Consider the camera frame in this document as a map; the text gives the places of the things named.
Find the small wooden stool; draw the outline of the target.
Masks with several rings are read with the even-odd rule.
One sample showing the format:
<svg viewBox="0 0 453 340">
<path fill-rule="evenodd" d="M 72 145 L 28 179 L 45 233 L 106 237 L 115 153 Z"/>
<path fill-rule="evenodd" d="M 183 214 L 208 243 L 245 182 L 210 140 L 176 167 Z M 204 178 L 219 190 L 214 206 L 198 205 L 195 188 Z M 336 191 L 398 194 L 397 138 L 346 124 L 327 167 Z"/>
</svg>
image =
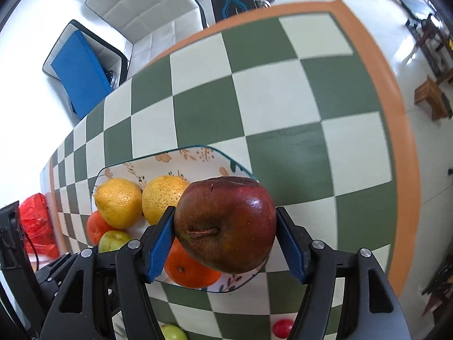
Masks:
<svg viewBox="0 0 453 340">
<path fill-rule="evenodd" d="M 430 77 L 414 90 L 414 103 L 419 105 L 423 101 L 430 106 L 433 121 L 443 118 L 452 119 L 452 106 L 449 99 Z"/>
</svg>

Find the wooden desk with monitor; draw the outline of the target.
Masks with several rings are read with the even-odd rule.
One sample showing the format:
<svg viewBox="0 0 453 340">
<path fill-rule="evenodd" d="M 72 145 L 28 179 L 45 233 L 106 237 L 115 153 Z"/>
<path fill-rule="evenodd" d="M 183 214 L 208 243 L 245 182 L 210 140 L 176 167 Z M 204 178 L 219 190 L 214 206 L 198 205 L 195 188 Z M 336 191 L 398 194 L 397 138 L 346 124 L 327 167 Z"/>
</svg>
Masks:
<svg viewBox="0 0 453 340">
<path fill-rule="evenodd" d="M 438 84 L 452 83 L 452 0 L 396 0 L 409 14 L 405 23 Z"/>
</svg>

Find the blue folding mat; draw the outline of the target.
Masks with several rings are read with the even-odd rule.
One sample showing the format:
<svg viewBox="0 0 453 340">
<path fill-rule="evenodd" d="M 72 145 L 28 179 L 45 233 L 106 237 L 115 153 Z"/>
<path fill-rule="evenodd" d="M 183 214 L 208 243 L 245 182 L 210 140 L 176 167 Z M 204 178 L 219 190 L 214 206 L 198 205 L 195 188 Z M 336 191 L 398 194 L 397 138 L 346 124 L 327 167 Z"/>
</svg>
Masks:
<svg viewBox="0 0 453 340">
<path fill-rule="evenodd" d="M 42 70 L 64 87 L 72 111 L 83 119 L 127 79 L 123 52 L 72 19 L 53 45 Z"/>
</svg>

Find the floral ceramic plate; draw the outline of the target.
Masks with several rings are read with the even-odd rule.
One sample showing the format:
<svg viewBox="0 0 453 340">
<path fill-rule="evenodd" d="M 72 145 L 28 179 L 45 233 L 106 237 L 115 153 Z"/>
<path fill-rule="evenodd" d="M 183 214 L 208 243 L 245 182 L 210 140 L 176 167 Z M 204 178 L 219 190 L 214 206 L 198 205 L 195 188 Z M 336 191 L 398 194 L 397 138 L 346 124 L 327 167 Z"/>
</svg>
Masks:
<svg viewBox="0 0 453 340">
<path fill-rule="evenodd" d="M 143 190 L 147 182 L 164 174 L 179 176 L 189 183 L 222 176 L 249 177 L 257 180 L 247 168 L 216 148 L 211 146 L 188 146 L 146 157 L 138 157 L 134 160 L 117 163 L 101 169 L 96 176 L 95 185 L 91 193 L 91 212 L 97 210 L 95 192 L 98 187 L 108 180 L 124 178 L 135 183 Z M 140 221 L 126 229 L 126 231 L 131 237 L 138 239 L 149 225 L 142 217 Z M 199 290 L 221 293 L 238 289 L 259 273 L 262 267 L 265 266 L 266 260 L 247 273 L 239 275 L 222 273 L 215 283 Z"/>
</svg>

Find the large orange mandarin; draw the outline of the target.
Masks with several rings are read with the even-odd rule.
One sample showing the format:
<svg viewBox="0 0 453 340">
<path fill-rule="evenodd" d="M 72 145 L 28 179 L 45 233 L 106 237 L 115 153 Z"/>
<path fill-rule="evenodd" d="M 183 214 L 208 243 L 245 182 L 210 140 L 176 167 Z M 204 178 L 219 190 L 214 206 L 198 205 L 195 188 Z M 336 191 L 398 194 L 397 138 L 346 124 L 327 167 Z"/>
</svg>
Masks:
<svg viewBox="0 0 453 340">
<path fill-rule="evenodd" d="M 202 289 L 214 284 L 221 273 L 193 259 L 175 239 L 164 264 L 166 274 L 178 285 L 188 289 Z"/>
</svg>

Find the yellow lemon round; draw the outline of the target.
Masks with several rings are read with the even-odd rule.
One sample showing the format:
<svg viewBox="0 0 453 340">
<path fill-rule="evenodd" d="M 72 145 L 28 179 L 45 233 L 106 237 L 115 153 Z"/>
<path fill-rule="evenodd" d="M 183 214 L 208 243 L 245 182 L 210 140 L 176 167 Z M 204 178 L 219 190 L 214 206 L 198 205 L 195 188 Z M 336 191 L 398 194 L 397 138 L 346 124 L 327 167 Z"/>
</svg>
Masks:
<svg viewBox="0 0 453 340">
<path fill-rule="evenodd" d="M 190 185 L 179 176 L 163 175 L 148 182 L 142 193 L 142 210 L 150 225 L 157 225 L 167 207 L 176 207 Z"/>
</svg>

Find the beige cushioned chair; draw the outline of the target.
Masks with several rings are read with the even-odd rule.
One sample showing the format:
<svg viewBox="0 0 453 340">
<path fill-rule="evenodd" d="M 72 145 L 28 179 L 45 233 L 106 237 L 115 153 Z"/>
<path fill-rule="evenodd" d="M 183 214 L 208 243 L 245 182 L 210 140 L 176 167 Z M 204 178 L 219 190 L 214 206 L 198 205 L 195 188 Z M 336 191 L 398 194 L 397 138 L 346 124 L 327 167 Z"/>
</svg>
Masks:
<svg viewBox="0 0 453 340">
<path fill-rule="evenodd" d="M 85 4 L 132 44 L 129 78 L 167 49 L 207 28 L 197 0 L 85 0 Z"/>
</svg>

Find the red apple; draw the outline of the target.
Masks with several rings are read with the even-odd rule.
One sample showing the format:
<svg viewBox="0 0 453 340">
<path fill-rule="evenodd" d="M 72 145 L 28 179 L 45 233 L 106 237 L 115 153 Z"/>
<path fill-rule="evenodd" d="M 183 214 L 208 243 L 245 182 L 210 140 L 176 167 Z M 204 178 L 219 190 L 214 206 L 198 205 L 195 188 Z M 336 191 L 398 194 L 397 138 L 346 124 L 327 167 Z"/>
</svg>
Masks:
<svg viewBox="0 0 453 340">
<path fill-rule="evenodd" d="M 276 207 L 268 191 L 251 178 L 200 180 L 180 197 L 174 230 L 199 263 L 222 273 L 246 273 L 270 254 Z"/>
</svg>

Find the red plastic bag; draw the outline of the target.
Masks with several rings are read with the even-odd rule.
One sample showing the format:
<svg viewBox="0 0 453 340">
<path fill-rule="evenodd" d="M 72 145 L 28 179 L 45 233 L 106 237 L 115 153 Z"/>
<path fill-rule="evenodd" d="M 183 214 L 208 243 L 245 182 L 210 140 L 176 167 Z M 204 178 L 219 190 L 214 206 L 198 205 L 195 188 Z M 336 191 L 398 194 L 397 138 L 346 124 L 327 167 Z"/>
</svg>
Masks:
<svg viewBox="0 0 453 340">
<path fill-rule="evenodd" d="M 19 206 L 20 220 L 24 231 L 28 234 L 32 245 L 25 240 L 27 253 L 36 253 L 57 259 L 60 254 L 57 247 L 52 221 L 43 194 L 34 194 Z"/>
</svg>

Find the red tomato upper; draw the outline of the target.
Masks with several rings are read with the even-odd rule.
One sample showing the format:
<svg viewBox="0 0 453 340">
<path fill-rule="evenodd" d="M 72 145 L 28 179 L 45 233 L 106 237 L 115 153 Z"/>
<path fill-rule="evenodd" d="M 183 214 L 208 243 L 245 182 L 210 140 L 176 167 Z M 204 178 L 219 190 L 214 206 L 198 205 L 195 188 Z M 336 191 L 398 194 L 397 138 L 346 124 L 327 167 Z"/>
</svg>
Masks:
<svg viewBox="0 0 453 340">
<path fill-rule="evenodd" d="M 273 324 L 272 332 L 278 339 L 287 339 L 292 331 L 293 320 L 282 318 Z"/>
</svg>

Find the green checkered tablecloth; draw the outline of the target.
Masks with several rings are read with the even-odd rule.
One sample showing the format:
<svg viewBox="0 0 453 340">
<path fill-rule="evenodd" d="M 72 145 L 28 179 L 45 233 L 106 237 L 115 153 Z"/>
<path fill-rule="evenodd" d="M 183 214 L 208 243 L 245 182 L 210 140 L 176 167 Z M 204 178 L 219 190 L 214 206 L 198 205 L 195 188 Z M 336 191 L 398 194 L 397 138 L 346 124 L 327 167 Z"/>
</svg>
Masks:
<svg viewBox="0 0 453 340">
<path fill-rule="evenodd" d="M 57 238 L 88 247 L 101 169 L 188 146 L 247 168 L 313 238 L 370 249 L 402 290 L 420 211 L 414 138 L 383 53 L 342 1 L 236 16 L 109 94 L 42 174 Z"/>
</svg>

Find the orange mandarin small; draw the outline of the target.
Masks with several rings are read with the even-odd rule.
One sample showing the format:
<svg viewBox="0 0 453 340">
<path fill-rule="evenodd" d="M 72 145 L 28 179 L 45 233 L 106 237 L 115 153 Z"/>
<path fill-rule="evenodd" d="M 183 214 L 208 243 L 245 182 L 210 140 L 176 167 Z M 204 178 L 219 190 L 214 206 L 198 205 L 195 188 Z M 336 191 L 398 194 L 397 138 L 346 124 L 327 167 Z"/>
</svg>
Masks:
<svg viewBox="0 0 453 340">
<path fill-rule="evenodd" d="M 114 228 L 107 224 L 98 211 L 92 213 L 87 220 L 87 236 L 94 246 L 97 246 L 101 237 Z"/>
</svg>

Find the yellow lemon pointed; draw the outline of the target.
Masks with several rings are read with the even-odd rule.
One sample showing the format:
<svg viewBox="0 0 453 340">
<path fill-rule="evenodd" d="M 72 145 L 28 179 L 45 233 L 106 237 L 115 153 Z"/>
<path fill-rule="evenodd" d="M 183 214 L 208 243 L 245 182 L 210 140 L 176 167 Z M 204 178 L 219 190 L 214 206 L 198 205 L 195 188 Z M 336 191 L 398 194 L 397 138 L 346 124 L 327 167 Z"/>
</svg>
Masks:
<svg viewBox="0 0 453 340">
<path fill-rule="evenodd" d="M 142 191 L 124 178 L 106 181 L 96 189 L 94 198 L 102 219 L 115 229 L 128 229 L 142 217 Z"/>
</svg>

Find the green apple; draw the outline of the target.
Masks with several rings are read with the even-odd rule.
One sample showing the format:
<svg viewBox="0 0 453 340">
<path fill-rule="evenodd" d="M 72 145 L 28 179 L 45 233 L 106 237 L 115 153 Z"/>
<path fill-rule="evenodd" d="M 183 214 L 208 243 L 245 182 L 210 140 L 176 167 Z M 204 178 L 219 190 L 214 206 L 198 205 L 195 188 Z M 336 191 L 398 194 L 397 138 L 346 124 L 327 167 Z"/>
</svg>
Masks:
<svg viewBox="0 0 453 340">
<path fill-rule="evenodd" d="M 174 325 L 162 325 L 161 331 L 165 340 L 188 340 L 183 330 Z"/>
<path fill-rule="evenodd" d="M 104 253 L 119 250 L 130 240 L 132 240 L 131 236 L 123 231 L 107 231 L 99 241 L 98 252 Z"/>
</svg>

